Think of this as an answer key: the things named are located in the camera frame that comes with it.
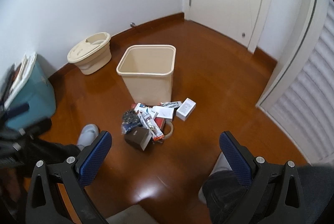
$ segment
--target beige plastic bin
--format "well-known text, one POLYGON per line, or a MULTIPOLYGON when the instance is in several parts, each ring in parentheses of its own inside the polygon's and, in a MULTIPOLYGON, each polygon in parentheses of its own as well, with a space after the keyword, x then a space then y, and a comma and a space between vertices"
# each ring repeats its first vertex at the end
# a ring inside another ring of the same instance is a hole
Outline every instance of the beige plastic bin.
POLYGON ((106 65, 111 59, 109 33, 96 33, 75 45, 67 61, 75 64, 83 74, 89 75, 106 65))
POLYGON ((171 45, 135 45, 126 50, 116 71, 135 103, 171 100, 175 54, 171 45))

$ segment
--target red book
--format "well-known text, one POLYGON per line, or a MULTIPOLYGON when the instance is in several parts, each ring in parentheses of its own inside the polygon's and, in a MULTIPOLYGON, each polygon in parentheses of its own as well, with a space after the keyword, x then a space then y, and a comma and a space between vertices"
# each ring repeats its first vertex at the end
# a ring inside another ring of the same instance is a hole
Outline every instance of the red book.
POLYGON ((166 119, 161 118, 161 117, 156 117, 154 119, 154 121, 158 125, 158 127, 160 128, 160 130, 163 129, 163 127, 165 126, 165 123, 166 123, 166 119))

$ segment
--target person's foot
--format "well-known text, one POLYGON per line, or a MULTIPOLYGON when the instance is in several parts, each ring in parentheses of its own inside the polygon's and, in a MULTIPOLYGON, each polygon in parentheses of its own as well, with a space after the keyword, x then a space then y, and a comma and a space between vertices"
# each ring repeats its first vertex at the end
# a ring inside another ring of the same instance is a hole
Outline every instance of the person's foot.
POLYGON ((80 150, 93 143, 95 138, 99 135, 99 129, 95 124, 88 124, 83 127, 79 136, 77 146, 80 150))

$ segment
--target baseboard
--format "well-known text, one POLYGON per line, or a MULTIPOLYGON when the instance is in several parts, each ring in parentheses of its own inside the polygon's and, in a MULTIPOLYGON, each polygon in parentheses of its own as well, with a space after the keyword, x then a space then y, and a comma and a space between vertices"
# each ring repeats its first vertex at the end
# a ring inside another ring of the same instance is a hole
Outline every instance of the baseboard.
POLYGON ((166 16, 166 17, 163 17, 163 18, 158 18, 158 19, 140 24, 140 25, 138 25, 134 28, 127 29, 127 30, 125 30, 121 33, 118 33, 118 34, 112 36, 110 41, 111 42, 122 41, 122 40, 127 39, 130 36, 135 35, 135 34, 142 33, 142 32, 147 31, 149 29, 156 28, 157 26, 160 26, 162 24, 165 24, 165 23, 168 23, 168 22, 171 22, 171 21, 174 21, 174 20, 181 20, 181 19, 184 19, 184 13, 183 12, 177 13, 177 14, 174 14, 174 15, 170 15, 170 16, 166 16))
POLYGON ((271 57, 269 54, 261 50, 260 48, 255 49, 253 56, 257 58, 258 60, 264 62, 265 64, 269 65, 273 69, 277 65, 277 61, 273 57, 271 57))
MULTIPOLYGON (((163 18, 158 18, 143 24, 140 24, 134 28, 130 28, 127 29, 121 33, 118 33, 114 36, 111 37, 110 42, 117 42, 117 41, 122 41, 127 39, 130 36, 136 35, 138 33, 142 33, 144 31, 147 31, 149 29, 152 28, 156 28, 162 24, 171 22, 171 21, 175 21, 175 20, 182 20, 184 19, 184 13, 177 13, 177 14, 173 14, 170 16, 166 16, 163 18)), ((64 65, 61 69, 58 69, 56 72, 54 72, 54 74, 52 74, 49 77, 49 81, 51 84, 55 83, 56 81, 58 81, 59 79, 61 79, 65 74, 67 74, 68 72, 70 72, 72 69, 74 69, 76 66, 74 64, 66 64, 64 65)))
POLYGON ((66 65, 58 69, 56 72, 54 72, 49 77, 50 83, 53 85, 55 82, 59 81, 61 78, 63 78, 66 75, 66 73, 70 72, 75 67, 76 66, 74 64, 67 63, 66 65))

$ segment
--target white box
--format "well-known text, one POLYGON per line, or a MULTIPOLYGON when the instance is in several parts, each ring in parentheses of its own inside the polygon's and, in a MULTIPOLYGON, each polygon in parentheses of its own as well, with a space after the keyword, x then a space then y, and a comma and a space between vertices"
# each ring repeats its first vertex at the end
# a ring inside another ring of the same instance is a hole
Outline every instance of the white box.
POLYGON ((196 102, 186 98, 182 105, 176 110, 176 116, 185 121, 190 113, 195 109, 195 106, 196 102))
POLYGON ((142 103, 138 103, 137 106, 134 109, 136 112, 137 111, 141 111, 141 112, 145 112, 148 113, 152 116, 153 119, 155 119, 158 115, 157 112, 155 112, 152 108, 145 106, 142 103))
POLYGON ((164 118, 166 121, 172 121, 174 115, 174 108, 153 106, 153 111, 157 112, 157 117, 164 118))

